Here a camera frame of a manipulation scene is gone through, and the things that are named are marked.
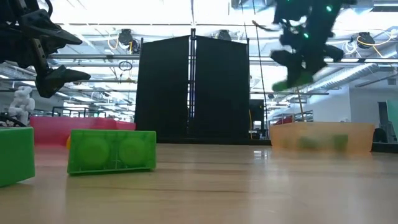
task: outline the green object in bin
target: green object in bin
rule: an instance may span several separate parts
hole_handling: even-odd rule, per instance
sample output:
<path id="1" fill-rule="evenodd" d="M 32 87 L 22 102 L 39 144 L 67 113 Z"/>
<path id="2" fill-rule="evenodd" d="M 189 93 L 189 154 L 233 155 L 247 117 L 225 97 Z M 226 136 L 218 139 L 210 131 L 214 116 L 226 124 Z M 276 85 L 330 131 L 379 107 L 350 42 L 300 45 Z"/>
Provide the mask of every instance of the green object in bin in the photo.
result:
<path id="1" fill-rule="evenodd" d="M 69 174 L 90 174 L 156 167 L 156 132 L 72 130 Z"/>
<path id="2" fill-rule="evenodd" d="M 0 129 L 0 187 L 35 176 L 33 128 Z"/>
<path id="3" fill-rule="evenodd" d="M 347 150 L 348 135 L 347 134 L 336 134 L 332 137 L 333 148 L 337 151 Z"/>
<path id="4" fill-rule="evenodd" d="M 310 139 L 308 137 L 301 137 L 297 140 L 299 149 L 316 149 L 318 147 L 318 143 L 316 140 Z"/>

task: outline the orange plastic bin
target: orange plastic bin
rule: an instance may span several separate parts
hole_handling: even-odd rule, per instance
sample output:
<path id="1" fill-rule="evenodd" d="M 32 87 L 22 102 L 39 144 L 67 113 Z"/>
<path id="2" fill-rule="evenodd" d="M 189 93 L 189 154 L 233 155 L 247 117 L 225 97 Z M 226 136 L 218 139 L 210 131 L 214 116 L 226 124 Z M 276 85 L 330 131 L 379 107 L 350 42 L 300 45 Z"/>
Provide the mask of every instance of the orange plastic bin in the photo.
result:
<path id="1" fill-rule="evenodd" d="M 273 151 L 370 152 L 374 125 L 297 122 L 270 127 Z"/>

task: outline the black pole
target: black pole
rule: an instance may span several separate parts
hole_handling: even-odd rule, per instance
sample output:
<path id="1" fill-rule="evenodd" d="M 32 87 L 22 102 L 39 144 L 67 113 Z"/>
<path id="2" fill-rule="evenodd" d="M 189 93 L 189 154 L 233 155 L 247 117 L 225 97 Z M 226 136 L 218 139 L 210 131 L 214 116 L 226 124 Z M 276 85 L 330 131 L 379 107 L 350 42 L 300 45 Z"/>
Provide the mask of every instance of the black pole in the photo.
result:
<path id="1" fill-rule="evenodd" d="M 248 75 L 249 75 L 249 99 L 248 99 L 248 101 L 249 101 L 249 122 L 250 122 L 250 126 L 249 126 L 249 130 L 250 130 L 250 133 L 251 133 L 251 131 L 253 130 L 253 123 L 254 123 L 254 121 L 250 118 L 251 117 L 251 110 L 250 110 L 250 99 L 251 99 L 251 97 L 250 97 L 250 81 L 251 81 L 251 74 L 250 74 L 250 44 L 249 44 L 249 41 L 250 41 L 250 39 L 249 38 L 246 38 L 246 43 L 247 43 L 247 47 L 246 47 L 246 51 L 247 51 L 247 54 L 248 54 L 248 65 L 249 65 L 249 73 L 248 73 Z"/>
<path id="2" fill-rule="evenodd" d="M 188 125 L 187 133 L 191 135 L 193 117 L 194 117 L 194 101 L 195 101 L 195 42 L 196 42 L 196 29 L 191 29 L 190 36 L 190 74 L 189 74 L 189 114 L 188 114 Z"/>

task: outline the yellow cable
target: yellow cable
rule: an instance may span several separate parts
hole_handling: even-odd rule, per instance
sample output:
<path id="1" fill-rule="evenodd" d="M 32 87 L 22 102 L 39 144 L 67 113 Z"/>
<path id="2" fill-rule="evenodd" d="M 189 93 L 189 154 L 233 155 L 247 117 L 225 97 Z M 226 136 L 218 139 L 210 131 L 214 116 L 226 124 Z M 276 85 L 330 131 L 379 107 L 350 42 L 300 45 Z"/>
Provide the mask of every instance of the yellow cable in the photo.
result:
<path id="1" fill-rule="evenodd" d="M 253 125 L 253 123 L 252 123 L 252 121 L 251 121 L 251 112 L 250 112 L 250 109 L 249 109 L 249 118 L 250 118 L 250 139 L 252 139 L 253 140 L 253 135 L 252 135 L 252 133 L 251 133 L 251 131 L 252 131 L 252 125 Z"/>
<path id="2" fill-rule="evenodd" d="M 380 51 L 375 46 L 373 46 L 373 49 L 377 52 L 378 55 L 380 55 L 380 57 L 384 58 L 384 56 L 380 53 Z"/>
<path id="3" fill-rule="evenodd" d="M 117 47 L 118 47 L 118 45 L 119 45 L 119 34 L 118 34 L 118 38 L 116 38 L 116 45 L 115 45 L 115 47 L 112 47 L 112 45 L 111 45 L 111 40 L 108 38 L 108 46 L 109 46 L 110 49 L 116 50 Z"/>
<path id="4" fill-rule="evenodd" d="M 358 36 L 358 37 L 356 38 L 356 41 L 357 41 L 358 43 L 360 43 L 360 44 L 362 44 L 362 45 L 366 45 L 366 46 L 372 46 L 372 47 L 374 47 L 374 46 L 380 46 L 380 45 L 383 45 L 383 44 L 386 44 L 386 43 L 390 42 L 390 40 L 392 40 L 392 38 L 393 38 L 392 35 L 388 34 L 386 31 L 383 31 L 383 32 L 389 36 L 389 39 L 386 40 L 386 41 L 384 41 L 384 42 L 381 42 L 381 43 L 378 43 L 378 44 L 367 44 L 367 43 L 362 42 L 362 41 L 359 40 L 359 38 L 360 38 L 361 36 Z"/>

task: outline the pink plastic bin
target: pink plastic bin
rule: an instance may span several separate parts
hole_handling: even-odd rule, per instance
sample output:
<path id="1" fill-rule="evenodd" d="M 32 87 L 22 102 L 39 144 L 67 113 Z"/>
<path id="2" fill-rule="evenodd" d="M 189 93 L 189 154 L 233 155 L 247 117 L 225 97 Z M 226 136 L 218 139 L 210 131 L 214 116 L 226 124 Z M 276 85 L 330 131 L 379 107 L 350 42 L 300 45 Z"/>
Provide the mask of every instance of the pink plastic bin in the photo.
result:
<path id="1" fill-rule="evenodd" d="M 116 121 L 106 118 L 32 117 L 35 145 L 65 145 L 73 129 L 116 129 Z"/>
<path id="2" fill-rule="evenodd" d="M 117 121 L 116 122 L 116 129 L 133 131 L 133 130 L 136 129 L 136 124 L 135 123 L 130 123 L 130 122 L 125 122 L 125 121 Z"/>

